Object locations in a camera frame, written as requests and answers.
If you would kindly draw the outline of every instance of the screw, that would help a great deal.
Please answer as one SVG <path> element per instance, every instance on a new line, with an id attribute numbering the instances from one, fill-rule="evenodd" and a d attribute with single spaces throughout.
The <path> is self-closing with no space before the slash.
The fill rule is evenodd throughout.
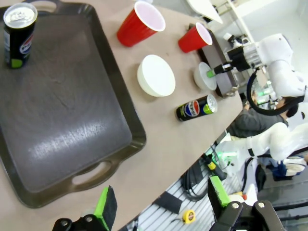
<path id="1" fill-rule="evenodd" d="M 232 208 L 238 208 L 238 207 L 239 207 L 239 205 L 237 203 L 232 204 Z"/>
<path id="2" fill-rule="evenodd" d="M 61 225 L 67 226 L 67 224 L 68 224 L 68 222 L 67 222 L 66 220 L 62 220 L 62 221 L 61 221 Z"/>
<path id="3" fill-rule="evenodd" d="M 93 220 L 92 217 L 86 217 L 87 222 L 91 222 L 92 220 Z"/>
<path id="4" fill-rule="evenodd" d="M 260 202 L 260 203 L 258 203 L 258 206 L 259 206 L 260 208 L 264 208 L 264 207 L 265 207 L 265 204 L 262 203 L 262 202 Z"/>

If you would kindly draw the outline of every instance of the bowl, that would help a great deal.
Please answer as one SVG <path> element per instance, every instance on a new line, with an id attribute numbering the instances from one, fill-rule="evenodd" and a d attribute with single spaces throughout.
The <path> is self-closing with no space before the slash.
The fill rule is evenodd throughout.
<path id="1" fill-rule="evenodd" d="M 193 78 L 195 83 L 198 87 L 200 87 L 203 90 L 215 90 L 217 87 L 216 78 L 214 77 L 207 77 L 207 72 L 211 70 L 209 65 L 207 65 L 204 62 L 199 63 L 199 65 L 196 67 Z"/>
<path id="2" fill-rule="evenodd" d="M 175 78 L 169 64 L 161 57 L 150 54 L 140 63 L 137 71 L 140 87 L 149 95 L 164 97 L 175 89 Z"/>

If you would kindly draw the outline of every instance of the red plastic cup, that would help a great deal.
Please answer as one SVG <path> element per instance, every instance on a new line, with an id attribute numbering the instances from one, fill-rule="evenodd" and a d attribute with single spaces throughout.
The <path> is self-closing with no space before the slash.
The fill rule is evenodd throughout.
<path id="1" fill-rule="evenodd" d="M 138 1 L 116 35 L 124 46 L 132 47 L 165 28 L 165 19 L 158 9 L 145 1 Z"/>
<path id="2" fill-rule="evenodd" d="M 193 28 L 180 38 L 178 44 L 183 52 L 188 53 L 206 45 L 212 45 L 213 40 L 208 30 L 201 23 L 196 23 Z"/>

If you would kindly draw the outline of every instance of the table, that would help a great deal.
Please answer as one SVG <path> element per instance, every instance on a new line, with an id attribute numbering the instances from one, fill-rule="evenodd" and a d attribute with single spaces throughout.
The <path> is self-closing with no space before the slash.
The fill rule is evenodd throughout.
<path id="1" fill-rule="evenodd" d="M 17 0 L 3 0 L 0 6 Z M 200 98 L 211 91 L 200 90 L 193 81 L 193 70 L 200 62 L 196 52 L 183 53 L 177 44 L 189 23 L 198 20 L 168 9 L 159 8 L 165 17 L 166 29 L 132 48 L 122 46 L 116 31 L 133 8 L 130 0 L 83 0 L 95 7 L 103 30 L 109 40 L 135 109 L 147 133 L 142 151 L 124 161 L 105 183 L 86 191 L 71 193 L 39 208 L 23 206 L 14 195 L 2 167 L 0 167 L 0 227 L 4 231 L 51 230 L 58 218 L 77 220 L 82 212 L 95 207 L 103 187 L 112 185 L 118 203 L 113 230 L 118 230 L 148 204 L 208 149 L 242 109 L 238 94 L 219 98 L 218 112 L 187 122 L 179 122 L 174 108 Z M 137 68 L 148 54 L 164 58 L 171 66 L 176 88 L 172 95 L 154 98 L 142 91 L 137 82 Z"/>
<path id="2" fill-rule="evenodd" d="M 210 0 L 187 0 L 190 7 L 197 13 L 223 24 L 220 15 L 210 2 Z"/>

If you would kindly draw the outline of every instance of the black pepsi can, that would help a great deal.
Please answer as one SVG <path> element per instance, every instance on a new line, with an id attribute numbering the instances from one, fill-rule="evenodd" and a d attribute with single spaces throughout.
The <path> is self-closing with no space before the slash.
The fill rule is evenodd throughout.
<path id="1" fill-rule="evenodd" d="M 197 100 L 190 101 L 176 109 L 176 116 L 180 121 L 186 121 L 217 111 L 217 101 L 211 94 Z"/>
<path id="2" fill-rule="evenodd" d="M 20 68 L 29 59 L 37 17 L 35 6 L 26 2 L 15 4 L 5 11 L 4 58 L 9 67 Z"/>

